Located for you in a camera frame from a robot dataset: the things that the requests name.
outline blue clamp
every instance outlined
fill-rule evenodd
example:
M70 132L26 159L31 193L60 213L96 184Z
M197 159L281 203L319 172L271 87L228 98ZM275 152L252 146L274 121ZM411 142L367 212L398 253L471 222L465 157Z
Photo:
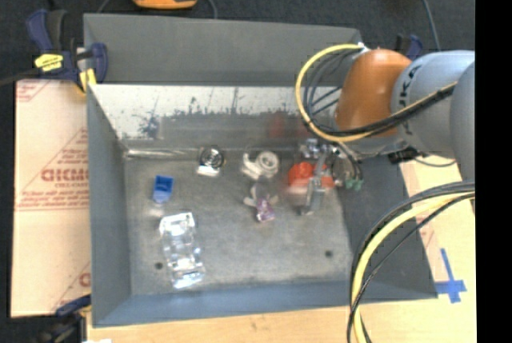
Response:
M44 9L32 13L26 20L26 29L30 40L38 47L39 53L58 54L62 60L55 64L51 70L44 70L38 67L38 76L40 78L71 80L85 90L82 84L80 73L82 72L77 62L82 59L91 59L93 61L94 76L96 82L102 82L106 76L108 66L106 56L106 46L103 43L93 43L90 48L80 54L75 54L69 50L63 50L60 43L61 24L66 12L64 10L52 10L48 12Z
M165 175L155 175L153 186L153 201L162 204L168 201L173 192L174 178Z

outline clear plastic object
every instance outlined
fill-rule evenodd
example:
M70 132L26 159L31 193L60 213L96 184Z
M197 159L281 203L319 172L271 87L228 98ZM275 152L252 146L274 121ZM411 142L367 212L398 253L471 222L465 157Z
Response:
M159 230L173 287L183 289L201 282L205 277L205 268L195 237L196 224L192 213L163 217Z

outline blue tape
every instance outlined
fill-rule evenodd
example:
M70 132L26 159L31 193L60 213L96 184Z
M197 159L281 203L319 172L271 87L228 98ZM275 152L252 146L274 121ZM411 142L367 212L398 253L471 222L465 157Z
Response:
M447 293L451 303L459 303L461 301L460 293L467 292L466 286L464 281L455 280L444 248L441 248L441 256L448 273L448 281L435 282L435 289L438 293Z

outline clamp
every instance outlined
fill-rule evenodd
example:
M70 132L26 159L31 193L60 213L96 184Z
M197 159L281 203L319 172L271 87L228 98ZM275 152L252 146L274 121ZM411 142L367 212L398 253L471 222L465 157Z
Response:
M34 64L40 78L62 79L75 82L86 91L87 83L102 82L106 76L108 60L106 46L95 42L80 54L63 50L60 43L62 20L65 10L41 9L32 13L26 20L30 40L38 47L40 55ZM90 59L87 70L78 68L78 62Z

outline white plastic object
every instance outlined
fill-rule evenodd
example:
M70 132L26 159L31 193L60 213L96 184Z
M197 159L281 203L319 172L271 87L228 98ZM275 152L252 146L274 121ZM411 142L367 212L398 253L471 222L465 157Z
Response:
M279 157L272 151L262 151L254 162L249 159L249 153L242 157L242 172L257 181L260 177L272 178L279 171Z

